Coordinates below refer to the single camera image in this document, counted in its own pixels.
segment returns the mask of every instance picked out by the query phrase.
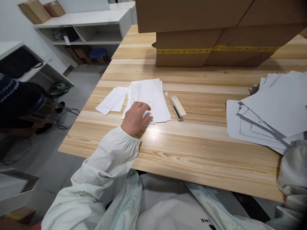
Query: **wood grain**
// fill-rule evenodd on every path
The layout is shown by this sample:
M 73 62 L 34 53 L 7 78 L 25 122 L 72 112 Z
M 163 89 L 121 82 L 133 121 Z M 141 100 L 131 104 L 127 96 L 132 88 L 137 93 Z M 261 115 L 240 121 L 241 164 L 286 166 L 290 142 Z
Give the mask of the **wood grain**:
M 150 125 L 138 137 L 142 144 L 133 168 L 283 201 L 276 185 L 280 155 L 271 149 L 227 135 L 226 101 L 249 95 L 248 88 L 268 73 L 307 71 L 307 39 L 296 36 L 257 68 L 156 67 L 155 33 L 138 34 L 132 26 L 59 151 L 89 157 L 101 138 L 122 123 L 121 112 L 107 116 L 95 110 L 117 86 L 160 78 L 172 120 Z M 177 96 L 187 112 L 177 121 L 169 103 Z

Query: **sleeve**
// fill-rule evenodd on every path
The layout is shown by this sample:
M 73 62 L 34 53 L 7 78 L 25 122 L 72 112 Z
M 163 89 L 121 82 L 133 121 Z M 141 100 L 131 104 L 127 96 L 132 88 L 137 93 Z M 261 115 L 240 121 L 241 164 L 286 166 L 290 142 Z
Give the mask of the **sleeve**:
M 103 192 L 113 178 L 128 173 L 140 143 L 120 126 L 111 130 L 72 176 L 72 187 L 59 191 L 43 219 L 42 230 L 94 229 L 106 211 L 101 202 Z

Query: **stack of paper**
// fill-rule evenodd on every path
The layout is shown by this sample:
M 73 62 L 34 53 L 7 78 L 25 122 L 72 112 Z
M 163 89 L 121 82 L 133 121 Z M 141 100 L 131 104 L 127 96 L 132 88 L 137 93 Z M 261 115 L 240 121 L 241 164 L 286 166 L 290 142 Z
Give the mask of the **stack of paper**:
M 233 138 L 283 154 L 307 131 L 307 72 L 269 74 L 259 90 L 241 101 L 227 101 L 227 129 Z
M 153 117 L 151 124 L 171 120 L 163 94 L 162 81 L 159 78 L 131 82 L 128 89 L 128 103 L 122 119 L 125 118 L 126 111 L 130 109 L 135 101 L 147 103 L 151 107 L 151 111 L 144 113 L 144 116 Z
M 120 112 L 127 94 L 127 87 L 114 88 L 108 96 L 96 107 L 96 110 L 107 115 L 110 111 Z

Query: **hand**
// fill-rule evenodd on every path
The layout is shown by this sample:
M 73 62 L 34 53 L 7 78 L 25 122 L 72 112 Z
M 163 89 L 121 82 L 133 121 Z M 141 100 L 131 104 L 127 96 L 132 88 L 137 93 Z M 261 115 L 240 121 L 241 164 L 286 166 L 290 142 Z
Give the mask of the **hand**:
M 153 117 L 146 116 L 143 119 L 145 111 L 150 111 L 149 105 L 143 102 L 134 102 L 131 108 L 126 112 L 122 129 L 130 136 L 135 136 L 142 127 L 144 127 Z

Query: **stapler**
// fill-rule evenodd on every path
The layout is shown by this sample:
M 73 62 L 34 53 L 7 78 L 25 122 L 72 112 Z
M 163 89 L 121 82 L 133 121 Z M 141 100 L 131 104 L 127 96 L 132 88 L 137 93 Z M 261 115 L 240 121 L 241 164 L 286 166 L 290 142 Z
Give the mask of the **stapler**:
M 176 96 L 170 98 L 170 104 L 173 107 L 177 119 L 179 121 L 183 120 L 183 117 L 186 115 L 186 112 Z

